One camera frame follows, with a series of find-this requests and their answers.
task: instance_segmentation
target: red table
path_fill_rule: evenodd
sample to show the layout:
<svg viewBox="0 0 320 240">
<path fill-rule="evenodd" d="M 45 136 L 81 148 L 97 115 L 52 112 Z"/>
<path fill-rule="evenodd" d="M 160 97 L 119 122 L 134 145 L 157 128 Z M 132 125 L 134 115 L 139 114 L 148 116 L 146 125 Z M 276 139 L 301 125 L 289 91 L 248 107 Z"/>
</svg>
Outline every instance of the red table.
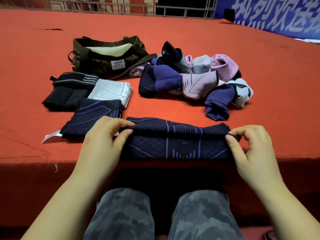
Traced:
<svg viewBox="0 0 320 240">
<path fill-rule="evenodd" d="M 319 74 L 320 46 L 231 24 L 126 15 L 0 10 L 0 225 L 29 226 L 55 190 L 70 175 L 81 144 L 41 144 L 72 113 L 49 112 L 41 104 L 52 91 L 49 77 L 71 71 L 67 54 L 82 36 L 112 42 L 138 35 L 149 53 L 168 40 L 185 55 L 226 54 L 240 67 L 254 96 L 243 109 L 230 111 L 230 128 L 263 125 L 269 132 L 289 189 L 320 216 Z M 123 118 L 158 117 L 195 126 L 218 124 L 194 101 L 146 99 L 139 78 L 127 81 L 132 96 Z M 132 161 L 123 167 L 212 167 L 221 175 L 232 208 L 265 214 L 234 165 L 212 161 Z"/>
</svg>

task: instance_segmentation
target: gray camouflage pants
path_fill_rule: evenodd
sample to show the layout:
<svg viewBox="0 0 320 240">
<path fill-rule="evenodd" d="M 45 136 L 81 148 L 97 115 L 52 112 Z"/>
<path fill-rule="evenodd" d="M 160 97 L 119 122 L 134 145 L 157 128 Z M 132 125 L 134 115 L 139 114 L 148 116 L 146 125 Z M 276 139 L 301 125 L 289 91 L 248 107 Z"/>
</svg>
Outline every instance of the gray camouflage pants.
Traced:
<svg viewBox="0 0 320 240">
<path fill-rule="evenodd" d="M 118 188 L 103 195 L 83 240 L 149 240 L 155 238 L 154 228 L 148 196 L 130 188 Z M 228 196 L 214 190 L 197 190 L 180 197 L 168 239 L 243 237 L 230 211 Z"/>
</svg>

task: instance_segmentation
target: blue banner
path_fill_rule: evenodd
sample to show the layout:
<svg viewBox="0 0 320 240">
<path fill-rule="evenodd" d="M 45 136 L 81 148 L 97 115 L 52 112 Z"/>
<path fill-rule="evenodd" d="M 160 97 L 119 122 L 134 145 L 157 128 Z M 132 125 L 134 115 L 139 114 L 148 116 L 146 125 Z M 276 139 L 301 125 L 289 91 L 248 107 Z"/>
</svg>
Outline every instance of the blue banner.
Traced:
<svg viewBox="0 0 320 240">
<path fill-rule="evenodd" d="M 218 0 L 215 19 L 235 10 L 235 23 L 299 39 L 320 39 L 320 0 Z"/>
</svg>

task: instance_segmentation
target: bag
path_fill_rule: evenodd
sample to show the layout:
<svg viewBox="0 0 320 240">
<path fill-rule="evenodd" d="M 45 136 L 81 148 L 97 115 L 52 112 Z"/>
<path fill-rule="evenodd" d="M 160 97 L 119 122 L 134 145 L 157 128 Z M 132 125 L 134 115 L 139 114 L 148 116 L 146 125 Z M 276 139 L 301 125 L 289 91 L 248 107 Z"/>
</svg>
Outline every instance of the bag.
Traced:
<svg viewBox="0 0 320 240">
<path fill-rule="evenodd" d="M 73 40 L 73 51 L 69 55 L 74 72 L 94 74 L 109 80 L 119 78 L 131 68 L 158 57 L 146 52 L 138 36 L 123 37 L 117 42 L 102 42 L 83 36 Z"/>
</svg>

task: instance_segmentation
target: white tag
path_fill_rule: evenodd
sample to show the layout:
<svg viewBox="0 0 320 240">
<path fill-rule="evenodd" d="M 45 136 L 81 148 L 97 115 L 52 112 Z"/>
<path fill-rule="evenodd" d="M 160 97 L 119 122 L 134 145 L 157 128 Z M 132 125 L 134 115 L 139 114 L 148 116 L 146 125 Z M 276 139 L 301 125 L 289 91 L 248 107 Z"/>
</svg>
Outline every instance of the white tag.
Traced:
<svg viewBox="0 0 320 240">
<path fill-rule="evenodd" d="M 113 60 L 111 61 L 111 66 L 113 70 L 125 68 L 125 60 Z"/>
<path fill-rule="evenodd" d="M 53 137 L 53 136 L 60 136 L 60 137 L 62 137 L 62 134 L 60 134 L 60 130 L 58 130 L 58 131 L 56 131 L 56 132 L 54 132 L 54 133 L 52 133 L 52 134 L 50 134 L 50 135 L 46 135 L 46 136 L 44 137 L 44 140 L 43 140 L 41 143 L 43 143 L 44 141 L 48 140 L 50 137 Z"/>
</svg>

